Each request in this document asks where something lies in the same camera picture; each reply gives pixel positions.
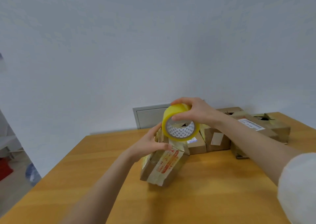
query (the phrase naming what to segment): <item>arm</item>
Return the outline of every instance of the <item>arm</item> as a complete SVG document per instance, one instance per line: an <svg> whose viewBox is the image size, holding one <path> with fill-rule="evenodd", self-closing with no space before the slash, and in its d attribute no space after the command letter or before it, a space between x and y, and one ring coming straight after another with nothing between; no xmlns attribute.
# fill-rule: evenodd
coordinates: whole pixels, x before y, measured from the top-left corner
<svg viewBox="0 0 316 224"><path fill-rule="evenodd" d="M61 224L104 224L132 165L156 150L169 150L171 145L154 141L161 123L153 127L138 142L125 150L73 207Z"/></svg>
<svg viewBox="0 0 316 224"><path fill-rule="evenodd" d="M192 106L188 112L172 117L174 121L194 120L220 130L243 150L278 185L283 168L300 151L248 128L234 118L215 110L200 98L180 98L171 103Z"/></svg>

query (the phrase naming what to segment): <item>person's right arm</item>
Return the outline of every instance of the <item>person's right arm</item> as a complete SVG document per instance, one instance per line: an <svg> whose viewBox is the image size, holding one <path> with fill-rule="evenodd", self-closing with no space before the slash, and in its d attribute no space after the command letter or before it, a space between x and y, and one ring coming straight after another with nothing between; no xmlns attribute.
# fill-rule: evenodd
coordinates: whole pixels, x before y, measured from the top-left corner
<svg viewBox="0 0 316 224"><path fill-rule="evenodd" d="M218 129L262 168L276 185L278 185L282 170L287 163L302 153L217 111L200 98L180 98L173 101L171 105L177 103L185 103L192 108L190 111L173 116L174 121L193 120Z"/></svg>

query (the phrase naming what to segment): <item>blue object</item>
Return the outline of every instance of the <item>blue object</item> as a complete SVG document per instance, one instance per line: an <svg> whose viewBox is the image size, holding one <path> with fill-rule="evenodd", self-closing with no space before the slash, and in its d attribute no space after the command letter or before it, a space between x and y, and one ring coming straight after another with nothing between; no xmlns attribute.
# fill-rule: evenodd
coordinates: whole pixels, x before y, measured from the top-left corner
<svg viewBox="0 0 316 224"><path fill-rule="evenodd" d="M33 163L27 166L25 177L31 182L32 186L35 186L42 179Z"/></svg>

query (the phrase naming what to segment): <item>person's left hand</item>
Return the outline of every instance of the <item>person's left hand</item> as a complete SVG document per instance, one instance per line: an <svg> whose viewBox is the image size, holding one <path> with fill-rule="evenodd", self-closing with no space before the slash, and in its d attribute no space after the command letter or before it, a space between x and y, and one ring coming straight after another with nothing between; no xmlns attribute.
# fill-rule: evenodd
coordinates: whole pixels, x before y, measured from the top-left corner
<svg viewBox="0 0 316 224"><path fill-rule="evenodd" d="M161 122L148 131L138 142L127 149L132 161L137 162L140 158L147 156L157 150L170 150L171 144L155 142L155 134L161 127Z"/></svg>

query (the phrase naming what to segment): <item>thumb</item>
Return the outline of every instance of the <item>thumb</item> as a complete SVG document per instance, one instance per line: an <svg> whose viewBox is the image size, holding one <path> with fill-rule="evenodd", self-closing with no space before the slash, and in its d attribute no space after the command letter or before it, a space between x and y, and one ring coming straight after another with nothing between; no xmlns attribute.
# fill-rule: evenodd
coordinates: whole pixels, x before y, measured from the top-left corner
<svg viewBox="0 0 316 224"><path fill-rule="evenodd" d="M178 113L178 114L174 115L172 117L172 120L173 121L188 120L189 119L189 115L190 115L190 111L181 112L181 113Z"/></svg>
<svg viewBox="0 0 316 224"><path fill-rule="evenodd" d="M152 145L152 152L155 152L157 150L170 150L172 148L172 145L169 143L164 143L164 142L154 142Z"/></svg>

